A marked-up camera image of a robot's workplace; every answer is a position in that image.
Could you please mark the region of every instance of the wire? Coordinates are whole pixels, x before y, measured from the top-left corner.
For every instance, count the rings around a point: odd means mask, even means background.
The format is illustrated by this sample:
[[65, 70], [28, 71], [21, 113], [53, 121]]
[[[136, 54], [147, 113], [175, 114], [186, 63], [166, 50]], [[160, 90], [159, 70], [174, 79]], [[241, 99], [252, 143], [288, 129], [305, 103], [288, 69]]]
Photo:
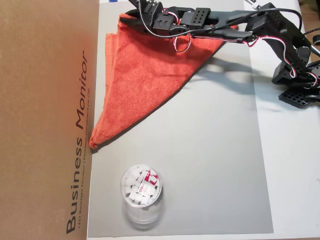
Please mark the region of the wire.
[[212, 36], [193, 36], [194, 39], [213, 39], [213, 40], [223, 40], [225, 42], [237, 43], [237, 40], [227, 40], [220, 37], [212, 37]]
[[310, 30], [310, 31], [306, 31], [303, 35], [307, 35], [307, 34], [310, 34], [310, 33], [313, 33], [313, 32], [315, 32], [315, 31], [319, 31], [319, 30], [320, 30], [320, 27], [315, 28], [315, 29], [312, 29], [312, 30]]
[[[166, 10], [167, 10], [167, 8], [164, 8], [164, 9], [162, 10], [162, 12], [174, 16], [174, 17], [175, 17], [176, 24], [177, 24], [177, 25], [180, 25], [181, 19], [179, 20], [178, 16], [177, 16], [174, 12], [166, 11]], [[176, 36], [176, 37], [174, 38], [174, 40], [173, 40], [173, 46], [174, 46], [174, 49], [175, 49], [175, 51], [176, 51], [177, 53], [182, 54], [182, 53], [186, 52], [186, 51], [190, 48], [190, 46], [191, 46], [190, 33], [188, 34], [188, 38], [189, 38], [189, 43], [188, 43], [188, 45], [185, 47], [185, 49], [182, 50], [182, 51], [179, 51], [178, 48], [177, 48], [177, 40], [178, 40], [178, 37]]]
[[311, 45], [311, 52], [320, 57], [320, 51], [313, 45]]
[[139, 14], [140, 14], [140, 18], [141, 18], [141, 21], [142, 21], [142, 24], [144, 25], [145, 29], [151, 33], [152, 35], [154, 35], [155, 37], [158, 37], [158, 38], [164, 38], [164, 39], [172, 39], [174, 37], [179, 37], [179, 36], [185, 36], [187, 34], [193, 34], [193, 33], [205, 33], [205, 32], [209, 32], [209, 31], [214, 31], [214, 30], [218, 30], [218, 29], [223, 29], [223, 28], [227, 28], [227, 27], [231, 27], [233, 25], [237, 25], [237, 24], [241, 24], [243, 20], [246, 20], [250, 17], [252, 17], [253, 15], [256, 15], [256, 14], [260, 14], [260, 13], [267, 13], [267, 12], [288, 12], [288, 13], [294, 13], [296, 14], [298, 17], [299, 17], [299, 20], [300, 20], [300, 24], [299, 24], [299, 30], [301, 30], [302, 28], [302, 16], [301, 14], [296, 11], [296, 10], [293, 10], [293, 9], [287, 9], [287, 8], [268, 8], [268, 9], [264, 9], [264, 10], [257, 10], [257, 11], [254, 11], [252, 13], [249, 13], [248, 15], [246, 16], [243, 16], [241, 18], [239, 18], [238, 20], [235, 20], [235, 21], [232, 21], [228, 24], [224, 24], [224, 25], [221, 25], [219, 27], [210, 27], [210, 28], [205, 28], [205, 29], [194, 29], [194, 30], [189, 30], [189, 31], [185, 31], [185, 32], [182, 32], [182, 33], [179, 33], [179, 34], [175, 34], [175, 35], [167, 35], [167, 36], [164, 36], [164, 35], [158, 35], [156, 33], [154, 33], [153, 31], [151, 31], [146, 23], [145, 23], [145, 20], [143, 18], [143, 14], [142, 14], [142, 7], [141, 7], [141, 2], [140, 0], [138, 0], [138, 8], [139, 8]]
[[307, 69], [309, 69], [309, 68], [313, 68], [313, 67], [315, 67], [315, 66], [317, 66], [317, 65], [319, 65], [319, 64], [320, 64], [320, 60], [311, 62], [311, 63], [307, 64], [305, 67], [306, 67]]
[[185, 31], [185, 32], [182, 32], [182, 33], [179, 33], [179, 34], [175, 34], [175, 35], [168, 35], [168, 36], [163, 36], [163, 35], [158, 35], [156, 33], [154, 33], [153, 31], [151, 31], [149, 29], [149, 27], [147, 27], [146, 23], [145, 23], [145, 20], [143, 18], [143, 14], [142, 14], [142, 7], [141, 7], [141, 2], [139, 0], [138, 2], [138, 7], [139, 7], [139, 14], [140, 14], [140, 18], [141, 18], [141, 21], [142, 21], [142, 24], [144, 25], [145, 29], [151, 33], [153, 36], [156, 36], [158, 38], [163, 38], [163, 39], [172, 39], [174, 37], [180, 37], [180, 36], [185, 36], [187, 34], [193, 34], [193, 33], [204, 33], [204, 32], [209, 32], [212, 30], [212, 28], [206, 28], [206, 29], [194, 29], [194, 30], [189, 30], [189, 31]]
[[317, 85], [317, 83], [318, 83], [318, 78], [317, 78], [317, 76], [316, 76], [314, 73], [312, 73], [312, 72], [306, 72], [306, 74], [310, 74], [312, 77], [315, 78], [315, 82], [314, 82], [314, 84], [311, 86], [311, 87], [315, 87], [315, 86]]
[[177, 53], [182, 54], [182, 53], [186, 52], [186, 51], [190, 48], [190, 46], [191, 46], [190, 34], [188, 34], [188, 38], [189, 38], [189, 43], [188, 43], [188, 45], [185, 47], [185, 49], [182, 50], [182, 51], [179, 51], [179, 50], [177, 49], [177, 39], [178, 39], [178, 37], [176, 36], [176, 37], [174, 38], [174, 40], [173, 40], [173, 46], [174, 46], [174, 49], [175, 49], [175, 51], [176, 51]]
[[297, 71], [295, 70], [295, 68], [292, 66], [292, 64], [289, 62], [289, 60], [286, 58], [286, 50], [287, 50], [287, 45], [286, 43], [278, 37], [275, 36], [258, 36], [258, 38], [253, 42], [253, 44], [249, 45], [248, 42], [244, 41], [243, 43], [245, 43], [249, 48], [252, 48], [254, 45], [257, 44], [257, 42], [259, 40], [265, 40], [265, 39], [270, 39], [270, 40], [277, 40], [279, 42], [281, 42], [283, 44], [284, 50], [283, 50], [283, 59], [284, 61], [290, 66], [291, 68], [291, 72], [290, 72], [290, 77], [292, 77], [293, 79], [297, 76]]
[[246, 16], [243, 16], [237, 20], [234, 20], [232, 22], [229, 22], [228, 24], [222, 25], [222, 26], [218, 26], [216, 28], [214, 28], [214, 30], [218, 30], [218, 29], [223, 29], [226, 27], [231, 27], [233, 25], [237, 25], [237, 24], [242, 24], [245, 20], [247, 20], [248, 18], [252, 17], [253, 15], [256, 14], [261, 14], [261, 13], [267, 13], [267, 12], [286, 12], [286, 13], [293, 13], [296, 14], [299, 17], [299, 31], [301, 31], [302, 28], [302, 16], [300, 14], [300, 12], [293, 10], [293, 9], [288, 9], [288, 8], [268, 8], [268, 9], [263, 9], [263, 10], [257, 10], [257, 11], [253, 11], [252, 13], [249, 13]]

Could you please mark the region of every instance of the red towel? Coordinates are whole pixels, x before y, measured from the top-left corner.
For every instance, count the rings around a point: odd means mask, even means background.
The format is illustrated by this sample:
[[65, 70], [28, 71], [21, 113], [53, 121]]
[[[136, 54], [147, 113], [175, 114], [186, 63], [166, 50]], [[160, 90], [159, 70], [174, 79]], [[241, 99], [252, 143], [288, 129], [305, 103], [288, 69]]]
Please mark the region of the red towel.
[[[187, 44], [188, 38], [180, 37], [178, 49]], [[192, 39], [188, 51], [177, 53], [173, 39], [140, 34], [119, 21], [117, 34], [105, 37], [104, 106], [90, 147], [112, 141], [160, 107], [222, 44]]]

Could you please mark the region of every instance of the brown cardboard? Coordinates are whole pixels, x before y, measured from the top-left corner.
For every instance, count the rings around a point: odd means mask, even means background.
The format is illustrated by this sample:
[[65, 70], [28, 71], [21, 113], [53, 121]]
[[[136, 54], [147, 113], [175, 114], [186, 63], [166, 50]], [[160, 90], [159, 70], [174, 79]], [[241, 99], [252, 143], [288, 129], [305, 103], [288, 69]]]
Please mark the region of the brown cardboard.
[[98, 17], [97, 0], [0, 1], [0, 239], [86, 239]]

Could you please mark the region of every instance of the transparent container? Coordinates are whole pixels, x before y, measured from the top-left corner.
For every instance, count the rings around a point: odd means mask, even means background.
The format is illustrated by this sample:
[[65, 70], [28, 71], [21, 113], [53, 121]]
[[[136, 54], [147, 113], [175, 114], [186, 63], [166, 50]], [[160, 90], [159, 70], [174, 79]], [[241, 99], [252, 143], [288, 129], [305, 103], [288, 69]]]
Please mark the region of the transparent container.
[[152, 167], [138, 164], [121, 178], [123, 212], [137, 229], [148, 230], [159, 222], [163, 213], [163, 179]]

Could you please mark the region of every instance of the white table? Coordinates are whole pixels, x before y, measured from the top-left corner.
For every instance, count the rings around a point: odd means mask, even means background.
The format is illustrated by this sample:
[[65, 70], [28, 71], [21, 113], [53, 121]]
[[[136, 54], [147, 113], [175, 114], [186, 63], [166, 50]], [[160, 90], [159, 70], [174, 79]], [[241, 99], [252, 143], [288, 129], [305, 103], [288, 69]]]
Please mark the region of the white table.
[[[259, 2], [263, 5], [270, 1]], [[278, 8], [300, 9], [297, 0], [271, 2]], [[252, 9], [246, 1], [244, 7], [246, 10]], [[295, 24], [298, 23], [294, 14], [284, 15]], [[269, 45], [259, 42], [250, 49], [250, 56], [274, 233], [132, 236], [120, 239], [240, 240], [320, 237], [319, 109], [309, 107], [300, 110], [278, 100], [283, 89], [271, 84], [271, 78], [280, 60]]]

